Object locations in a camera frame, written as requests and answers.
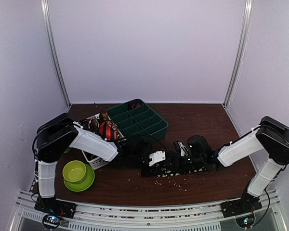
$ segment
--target vertical metal post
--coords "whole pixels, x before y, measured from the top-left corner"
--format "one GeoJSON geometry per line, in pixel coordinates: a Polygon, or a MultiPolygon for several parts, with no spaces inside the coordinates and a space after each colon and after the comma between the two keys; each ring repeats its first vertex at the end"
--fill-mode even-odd
{"type": "Polygon", "coordinates": [[[48,41],[50,45],[50,50],[53,58],[53,65],[56,71],[56,75],[59,81],[59,86],[61,89],[61,92],[63,94],[64,100],[66,102],[67,107],[71,106],[70,100],[67,95],[66,87],[62,78],[62,73],[59,65],[59,60],[57,56],[57,51],[54,45],[54,39],[53,39],[53,31],[52,31],[52,25],[50,21],[50,15],[49,15],[49,9],[48,9],[48,0],[41,0],[41,6],[42,6],[42,12],[43,12],[43,17],[45,21],[45,26],[47,30],[47,35],[48,35],[48,41]]]}
{"type": "Polygon", "coordinates": [[[245,49],[245,45],[246,45],[246,39],[248,36],[249,27],[250,27],[252,5],[253,5],[253,0],[246,0],[241,36],[240,36],[239,46],[238,46],[238,50],[237,50],[237,54],[236,54],[236,61],[235,61],[235,65],[234,65],[234,68],[232,71],[228,91],[227,91],[227,94],[225,97],[225,101],[223,103],[223,105],[226,109],[228,108],[228,105],[230,102],[230,97],[232,96],[234,86],[236,83],[236,79],[237,79],[237,76],[239,74],[239,70],[240,70],[240,66],[241,66],[241,60],[243,57],[243,53],[244,53],[244,49],[245,49]]]}

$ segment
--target green compartment tray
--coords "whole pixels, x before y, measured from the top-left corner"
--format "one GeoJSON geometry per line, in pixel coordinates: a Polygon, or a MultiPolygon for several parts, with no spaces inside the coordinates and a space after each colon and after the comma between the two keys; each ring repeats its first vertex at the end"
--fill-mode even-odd
{"type": "Polygon", "coordinates": [[[125,137],[143,135],[161,140],[166,135],[168,123],[140,99],[131,100],[112,107],[107,112],[125,137]],[[141,106],[129,109],[131,102],[140,103],[141,106]]]}

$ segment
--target white basket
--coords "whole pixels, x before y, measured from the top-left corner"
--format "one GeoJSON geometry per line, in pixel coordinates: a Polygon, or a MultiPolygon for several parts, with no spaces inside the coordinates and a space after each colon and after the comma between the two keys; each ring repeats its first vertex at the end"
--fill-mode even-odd
{"type": "Polygon", "coordinates": [[[88,160],[85,152],[83,150],[82,151],[82,154],[83,156],[85,157],[86,161],[89,163],[89,165],[94,169],[94,170],[97,170],[99,169],[100,167],[103,167],[105,165],[108,165],[109,162],[103,160],[102,158],[100,157],[97,157],[97,158],[94,158],[93,160],[88,160]]]}

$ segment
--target red and black striped object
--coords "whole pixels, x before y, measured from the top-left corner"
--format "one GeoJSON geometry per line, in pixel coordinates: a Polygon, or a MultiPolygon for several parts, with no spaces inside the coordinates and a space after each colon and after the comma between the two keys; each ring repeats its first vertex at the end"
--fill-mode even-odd
{"type": "Polygon", "coordinates": [[[115,141],[117,139],[117,133],[106,123],[100,125],[99,132],[103,139],[115,141]]]}

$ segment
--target robotic arm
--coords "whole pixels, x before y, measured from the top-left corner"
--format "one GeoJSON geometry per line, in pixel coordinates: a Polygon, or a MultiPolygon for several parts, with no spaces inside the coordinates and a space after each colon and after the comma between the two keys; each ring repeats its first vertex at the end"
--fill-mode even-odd
{"type": "MultiPolygon", "coordinates": [[[[55,199],[55,168],[60,156],[68,148],[77,148],[113,161],[116,156],[131,158],[129,148],[120,144],[104,141],[93,132],[84,130],[67,113],[49,121],[38,129],[36,136],[36,163],[39,177],[39,201],[36,210],[49,213],[61,213],[72,218],[76,205],[55,199]]],[[[220,171],[224,167],[260,150],[269,154],[266,162],[250,181],[240,199],[222,203],[224,217],[236,216],[261,208],[259,196],[289,163],[289,128],[266,116],[259,126],[235,142],[213,151],[203,136],[195,135],[187,140],[190,151],[182,142],[174,143],[176,151],[165,150],[139,155],[142,164],[142,176],[172,176],[207,170],[220,171]]]]}

